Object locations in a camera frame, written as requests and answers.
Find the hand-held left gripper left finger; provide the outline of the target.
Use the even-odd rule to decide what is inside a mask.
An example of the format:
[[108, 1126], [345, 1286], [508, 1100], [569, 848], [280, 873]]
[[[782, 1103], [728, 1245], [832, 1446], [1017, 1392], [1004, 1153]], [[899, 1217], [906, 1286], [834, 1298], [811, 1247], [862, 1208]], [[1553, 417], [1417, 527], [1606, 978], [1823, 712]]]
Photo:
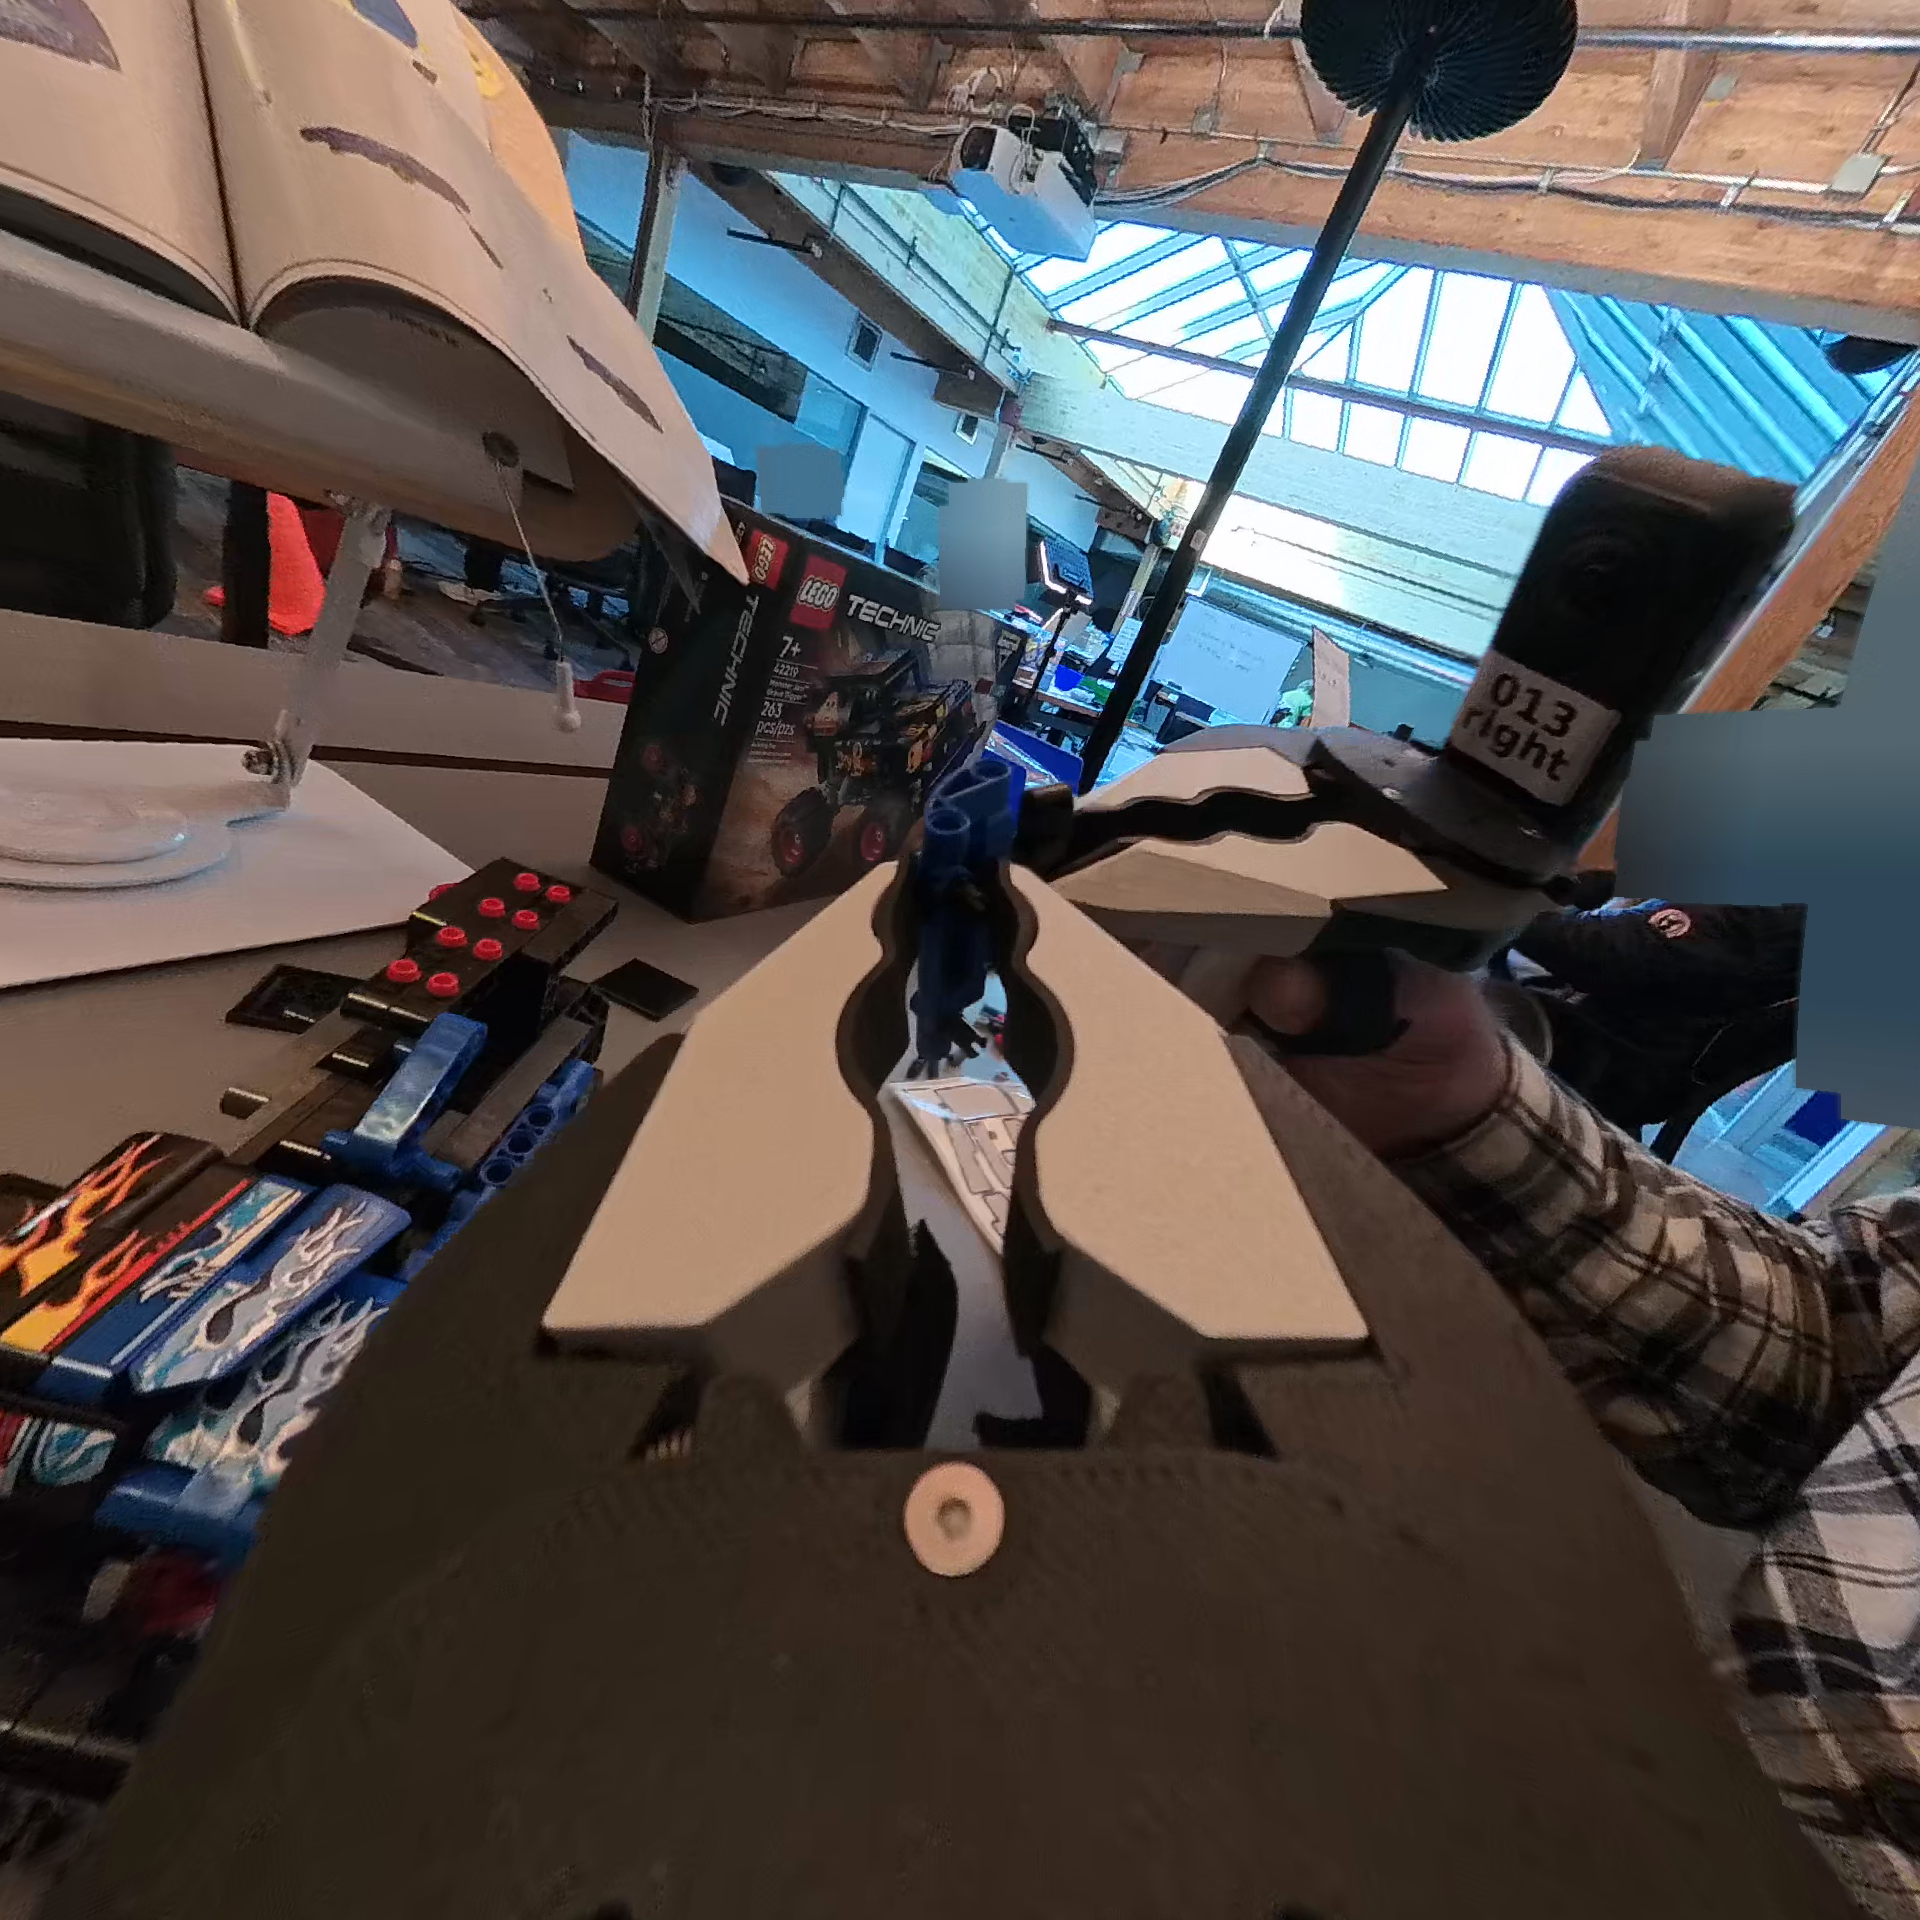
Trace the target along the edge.
[[875, 869], [703, 1007], [545, 1310], [559, 1348], [822, 1386], [841, 1445], [927, 1446], [950, 1268], [881, 1105], [914, 950], [911, 869]]

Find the dark toy set box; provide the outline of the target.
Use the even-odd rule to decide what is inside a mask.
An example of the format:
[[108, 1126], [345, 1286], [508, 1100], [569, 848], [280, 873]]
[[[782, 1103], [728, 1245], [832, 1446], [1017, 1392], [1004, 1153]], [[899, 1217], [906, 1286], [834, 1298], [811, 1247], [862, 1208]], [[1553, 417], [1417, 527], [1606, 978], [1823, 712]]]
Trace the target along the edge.
[[993, 740], [1022, 633], [731, 501], [748, 575], [673, 585], [593, 863], [686, 920], [847, 892]]

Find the white book stand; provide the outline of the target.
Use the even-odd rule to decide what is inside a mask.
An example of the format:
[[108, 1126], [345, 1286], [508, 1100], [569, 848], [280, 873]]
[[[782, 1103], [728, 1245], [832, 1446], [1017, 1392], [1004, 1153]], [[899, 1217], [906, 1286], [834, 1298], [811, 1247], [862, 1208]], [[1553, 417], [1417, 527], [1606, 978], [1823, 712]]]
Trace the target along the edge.
[[6, 986], [396, 924], [457, 862], [336, 761], [609, 777], [617, 711], [347, 662], [364, 536], [398, 510], [505, 543], [520, 448], [6, 234], [6, 394], [214, 473], [345, 498], [313, 656], [6, 610]]

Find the grey desk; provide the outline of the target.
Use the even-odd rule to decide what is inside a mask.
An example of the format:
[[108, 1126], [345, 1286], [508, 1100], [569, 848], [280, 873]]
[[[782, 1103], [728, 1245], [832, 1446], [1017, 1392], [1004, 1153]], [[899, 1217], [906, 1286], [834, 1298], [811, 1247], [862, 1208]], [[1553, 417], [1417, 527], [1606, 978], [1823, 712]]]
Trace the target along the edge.
[[[6, 735], [248, 744], [268, 733], [298, 666], [294, 656], [215, 639], [6, 613]], [[588, 702], [576, 735], [551, 712], [539, 689], [355, 658], [332, 684], [319, 757], [468, 869], [514, 857], [601, 881], [588, 854], [620, 711]], [[697, 986], [658, 1024], [612, 1010], [612, 1072], [680, 1033], [825, 906], [811, 897], [684, 924], [625, 887], [612, 895], [616, 924], [586, 950], [582, 975], [638, 957]], [[230, 1024], [226, 1010], [275, 965], [368, 975], [398, 943], [394, 929], [356, 929], [6, 992], [6, 1170], [64, 1184], [134, 1132], [230, 1138], [225, 1092], [259, 1072], [280, 1086], [290, 1039]]]

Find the person's plaid shirt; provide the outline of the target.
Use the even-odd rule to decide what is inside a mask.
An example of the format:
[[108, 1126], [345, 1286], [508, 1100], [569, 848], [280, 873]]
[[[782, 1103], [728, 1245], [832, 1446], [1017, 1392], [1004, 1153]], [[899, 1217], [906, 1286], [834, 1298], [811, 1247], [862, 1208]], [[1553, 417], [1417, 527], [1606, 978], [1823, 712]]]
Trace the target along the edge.
[[1754, 1366], [1723, 1407], [1761, 1517], [1734, 1618], [1747, 1725], [1859, 1900], [1915, 1914], [1915, 1189], [1761, 1252]]

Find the orange plastic object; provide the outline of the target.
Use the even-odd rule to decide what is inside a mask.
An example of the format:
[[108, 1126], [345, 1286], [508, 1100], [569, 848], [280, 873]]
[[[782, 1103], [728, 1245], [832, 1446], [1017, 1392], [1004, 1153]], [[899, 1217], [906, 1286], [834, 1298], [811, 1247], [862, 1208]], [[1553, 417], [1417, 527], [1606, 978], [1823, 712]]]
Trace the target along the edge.
[[347, 520], [329, 496], [303, 498], [230, 481], [219, 570], [202, 602], [214, 636], [268, 649], [304, 642], [327, 601]]

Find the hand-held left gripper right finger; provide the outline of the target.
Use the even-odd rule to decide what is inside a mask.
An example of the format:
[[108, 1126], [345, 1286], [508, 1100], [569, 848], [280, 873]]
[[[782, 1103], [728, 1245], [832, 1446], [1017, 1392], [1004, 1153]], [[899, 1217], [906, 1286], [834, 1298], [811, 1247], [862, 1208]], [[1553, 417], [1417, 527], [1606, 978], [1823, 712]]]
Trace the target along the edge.
[[1028, 869], [1004, 873], [1004, 996], [1034, 1096], [1004, 1230], [1022, 1437], [1084, 1437], [1155, 1376], [1374, 1348], [1220, 1026]]

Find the black support pole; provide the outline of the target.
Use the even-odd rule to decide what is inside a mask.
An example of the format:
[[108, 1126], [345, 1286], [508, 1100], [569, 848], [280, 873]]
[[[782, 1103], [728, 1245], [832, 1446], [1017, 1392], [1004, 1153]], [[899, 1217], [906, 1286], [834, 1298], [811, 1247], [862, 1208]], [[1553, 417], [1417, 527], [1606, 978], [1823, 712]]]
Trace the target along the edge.
[[1388, 165], [1406, 133], [1440, 141], [1492, 137], [1536, 111], [1564, 78], [1578, 46], [1572, 1], [1306, 1], [1302, 41], [1312, 70], [1367, 130], [1307, 265], [1264, 350], [1238, 417], [1208, 474], [1185, 536], [1121, 664], [1084, 746], [1080, 794], [1106, 767], [1193, 570], [1264, 433], [1329, 287], [1345, 263]]

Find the blue printed curved panel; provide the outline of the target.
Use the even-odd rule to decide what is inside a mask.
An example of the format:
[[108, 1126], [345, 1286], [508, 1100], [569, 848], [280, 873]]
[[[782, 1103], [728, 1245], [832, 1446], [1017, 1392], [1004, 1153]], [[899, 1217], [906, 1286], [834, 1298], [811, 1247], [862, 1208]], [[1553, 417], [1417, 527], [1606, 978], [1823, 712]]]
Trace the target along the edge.
[[911, 1076], [967, 1060], [982, 1039], [969, 1010], [995, 969], [993, 889], [1015, 848], [1024, 772], [995, 754], [956, 767], [931, 793], [914, 863], [919, 917]]

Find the person's right hand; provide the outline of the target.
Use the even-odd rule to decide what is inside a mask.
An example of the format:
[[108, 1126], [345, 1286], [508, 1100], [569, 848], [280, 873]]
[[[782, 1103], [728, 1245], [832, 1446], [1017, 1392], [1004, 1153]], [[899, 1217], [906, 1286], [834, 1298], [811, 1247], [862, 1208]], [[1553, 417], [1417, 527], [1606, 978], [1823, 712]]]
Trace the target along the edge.
[[1380, 1160], [1467, 1134], [1506, 1084], [1505, 1031], [1476, 984], [1388, 950], [1394, 1041], [1372, 1053], [1282, 1053], [1280, 1066]]

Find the person's right forearm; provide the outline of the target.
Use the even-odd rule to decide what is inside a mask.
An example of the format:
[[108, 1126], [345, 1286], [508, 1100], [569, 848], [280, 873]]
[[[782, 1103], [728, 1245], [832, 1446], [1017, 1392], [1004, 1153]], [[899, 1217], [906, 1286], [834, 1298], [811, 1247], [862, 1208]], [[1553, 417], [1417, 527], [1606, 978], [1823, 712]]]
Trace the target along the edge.
[[1793, 1224], [1657, 1160], [1505, 1031], [1492, 1103], [1400, 1174], [1640, 1477], [1761, 1529], [1868, 1420], [1915, 1450], [1915, 1190]]

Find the instruction booklet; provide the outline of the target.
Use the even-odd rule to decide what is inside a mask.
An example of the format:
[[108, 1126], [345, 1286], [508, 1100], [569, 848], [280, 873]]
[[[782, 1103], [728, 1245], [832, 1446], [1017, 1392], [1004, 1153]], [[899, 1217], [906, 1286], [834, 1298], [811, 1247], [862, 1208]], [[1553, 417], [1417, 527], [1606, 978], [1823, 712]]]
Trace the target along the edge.
[[7, 1], [6, 394], [548, 559], [745, 575], [711, 454], [452, 5]]

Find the white ceiling projector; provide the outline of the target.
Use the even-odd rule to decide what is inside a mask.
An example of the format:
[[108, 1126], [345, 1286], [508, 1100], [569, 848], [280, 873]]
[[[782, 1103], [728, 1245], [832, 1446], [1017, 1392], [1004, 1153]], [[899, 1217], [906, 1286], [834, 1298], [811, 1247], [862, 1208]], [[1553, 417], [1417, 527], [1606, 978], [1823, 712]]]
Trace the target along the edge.
[[946, 168], [951, 192], [1015, 250], [1088, 261], [1097, 176], [1088, 126], [1073, 111], [972, 120]]

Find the black block with red pins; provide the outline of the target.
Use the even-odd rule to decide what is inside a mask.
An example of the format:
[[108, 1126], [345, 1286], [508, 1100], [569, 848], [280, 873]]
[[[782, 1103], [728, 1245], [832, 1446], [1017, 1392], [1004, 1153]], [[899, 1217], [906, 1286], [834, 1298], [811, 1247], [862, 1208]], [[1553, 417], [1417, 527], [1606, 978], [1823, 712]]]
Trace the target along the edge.
[[401, 957], [355, 984], [340, 1015], [404, 1037], [466, 1016], [495, 1039], [528, 1039], [561, 1012], [569, 965], [616, 917], [609, 894], [495, 860], [416, 906]]

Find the colourful sticker sheet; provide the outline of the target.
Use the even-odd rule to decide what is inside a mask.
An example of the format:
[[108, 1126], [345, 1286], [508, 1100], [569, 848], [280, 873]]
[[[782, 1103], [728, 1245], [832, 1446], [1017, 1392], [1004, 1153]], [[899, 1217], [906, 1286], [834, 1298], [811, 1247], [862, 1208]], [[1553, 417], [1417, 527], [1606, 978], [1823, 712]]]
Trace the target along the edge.
[[1017, 1074], [902, 1074], [883, 1092], [919, 1129], [936, 1166], [979, 1236], [1004, 1252], [1014, 1214], [1017, 1150], [1036, 1100]]

